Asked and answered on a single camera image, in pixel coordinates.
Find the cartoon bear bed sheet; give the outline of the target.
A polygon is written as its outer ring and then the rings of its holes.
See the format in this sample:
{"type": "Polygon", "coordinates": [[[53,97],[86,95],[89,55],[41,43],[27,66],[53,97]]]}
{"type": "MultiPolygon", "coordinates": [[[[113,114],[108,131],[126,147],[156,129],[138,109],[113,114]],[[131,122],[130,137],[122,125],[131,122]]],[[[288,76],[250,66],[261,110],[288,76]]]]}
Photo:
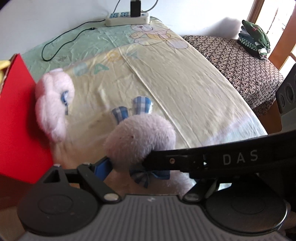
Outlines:
{"type": "Polygon", "coordinates": [[[104,156],[115,128],[112,109],[132,108],[147,96],[152,111],[171,122],[178,149],[209,146],[266,134],[232,84],[195,48],[158,20],[147,26],[104,27],[69,33],[22,55],[34,80],[63,68],[75,87],[66,140],[52,145],[66,169],[104,156]]]}

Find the pale pink fluffy plush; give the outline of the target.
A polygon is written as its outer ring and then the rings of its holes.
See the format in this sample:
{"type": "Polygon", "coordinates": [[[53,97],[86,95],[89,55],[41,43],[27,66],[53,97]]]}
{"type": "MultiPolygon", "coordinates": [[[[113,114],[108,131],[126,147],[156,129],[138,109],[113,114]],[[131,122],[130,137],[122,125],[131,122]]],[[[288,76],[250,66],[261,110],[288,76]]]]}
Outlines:
{"type": "Polygon", "coordinates": [[[66,138],[66,116],[74,96],[73,81],[61,68],[45,73],[36,84],[37,123],[52,142],[66,138]]]}

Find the red cardboard box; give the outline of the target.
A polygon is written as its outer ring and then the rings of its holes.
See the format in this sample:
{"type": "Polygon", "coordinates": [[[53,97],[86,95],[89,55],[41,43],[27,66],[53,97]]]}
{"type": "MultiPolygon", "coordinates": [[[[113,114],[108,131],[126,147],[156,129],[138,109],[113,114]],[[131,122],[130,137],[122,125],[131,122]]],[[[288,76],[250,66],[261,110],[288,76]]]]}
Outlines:
{"type": "Polygon", "coordinates": [[[20,54],[11,60],[1,91],[1,209],[16,206],[53,165],[36,120],[36,84],[20,54]]]}

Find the white power strip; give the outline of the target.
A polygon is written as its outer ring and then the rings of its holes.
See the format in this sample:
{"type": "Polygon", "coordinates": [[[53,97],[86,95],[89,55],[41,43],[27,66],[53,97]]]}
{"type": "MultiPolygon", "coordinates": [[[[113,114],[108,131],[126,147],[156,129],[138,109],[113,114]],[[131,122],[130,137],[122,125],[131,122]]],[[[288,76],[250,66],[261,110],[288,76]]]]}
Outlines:
{"type": "Polygon", "coordinates": [[[128,11],[111,13],[105,19],[105,25],[107,27],[148,24],[149,22],[149,13],[141,13],[138,17],[131,17],[128,11]]]}

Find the black charger plug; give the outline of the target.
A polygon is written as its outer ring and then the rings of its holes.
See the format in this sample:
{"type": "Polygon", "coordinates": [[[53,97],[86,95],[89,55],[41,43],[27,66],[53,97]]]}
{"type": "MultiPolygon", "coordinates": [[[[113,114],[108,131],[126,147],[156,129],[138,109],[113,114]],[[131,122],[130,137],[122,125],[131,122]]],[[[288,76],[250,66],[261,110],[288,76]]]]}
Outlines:
{"type": "Polygon", "coordinates": [[[130,17],[136,18],[141,15],[141,0],[130,1],[130,17]]]}

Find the white fluffy plush toy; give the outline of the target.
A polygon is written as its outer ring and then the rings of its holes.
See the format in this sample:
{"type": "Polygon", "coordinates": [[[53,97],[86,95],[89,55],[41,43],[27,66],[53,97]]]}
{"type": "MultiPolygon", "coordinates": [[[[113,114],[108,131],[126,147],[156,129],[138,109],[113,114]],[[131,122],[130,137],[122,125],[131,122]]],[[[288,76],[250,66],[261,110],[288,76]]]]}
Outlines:
{"type": "Polygon", "coordinates": [[[127,171],[135,183],[147,188],[150,178],[169,180],[170,171],[147,171],[142,161],[152,151],[173,150],[176,132],[172,124],[162,116],[152,113],[152,101],[145,96],[132,100],[132,115],[128,108],[112,109],[116,128],[108,135],[104,151],[113,168],[127,171]]]}

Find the patterned knit blanket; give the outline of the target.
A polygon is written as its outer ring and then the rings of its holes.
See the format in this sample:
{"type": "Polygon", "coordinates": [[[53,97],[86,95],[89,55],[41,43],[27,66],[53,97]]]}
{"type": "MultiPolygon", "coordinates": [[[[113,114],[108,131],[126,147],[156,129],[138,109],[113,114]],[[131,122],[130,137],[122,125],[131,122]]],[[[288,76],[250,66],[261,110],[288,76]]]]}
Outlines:
{"type": "Polygon", "coordinates": [[[235,39],[196,35],[183,38],[229,80],[257,116],[269,111],[284,80],[269,60],[251,56],[235,39]]]}

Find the wooden window frame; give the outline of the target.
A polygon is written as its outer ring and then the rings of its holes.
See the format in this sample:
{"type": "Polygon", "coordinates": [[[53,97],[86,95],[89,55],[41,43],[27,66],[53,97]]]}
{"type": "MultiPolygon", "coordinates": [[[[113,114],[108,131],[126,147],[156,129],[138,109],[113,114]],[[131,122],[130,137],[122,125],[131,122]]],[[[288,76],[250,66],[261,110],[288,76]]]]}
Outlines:
{"type": "Polygon", "coordinates": [[[254,1],[247,20],[267,34],[267,58],[287,76],[295,64],[295,1],[254,1]]]}

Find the yellow tiger plush toy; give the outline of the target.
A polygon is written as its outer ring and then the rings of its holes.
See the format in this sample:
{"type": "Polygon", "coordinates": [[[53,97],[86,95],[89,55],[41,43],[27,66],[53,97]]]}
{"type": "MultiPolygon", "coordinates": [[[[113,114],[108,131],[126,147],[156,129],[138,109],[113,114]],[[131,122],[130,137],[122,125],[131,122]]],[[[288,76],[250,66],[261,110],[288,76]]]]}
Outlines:
{"type": "Polygon", "coordinates": [[[0,61],[0,81],[4,79],[4,71],[10,66],[10,60],[1,60],[0,61]]]}

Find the folded green clothes pile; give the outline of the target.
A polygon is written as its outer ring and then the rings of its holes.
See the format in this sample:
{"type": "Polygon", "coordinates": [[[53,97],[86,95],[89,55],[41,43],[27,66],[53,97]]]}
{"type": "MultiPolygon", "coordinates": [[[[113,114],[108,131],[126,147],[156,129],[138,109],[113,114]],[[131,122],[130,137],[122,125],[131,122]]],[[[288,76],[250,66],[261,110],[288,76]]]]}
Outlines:
{"type": "Polygon", "coordinates": [[[252,22],[242,20],[241,31],[238,36],[238,41],[243,47],[252,50],[256,58],[267,58],[270,53],[270,41],[262,28],[252,22]]]}

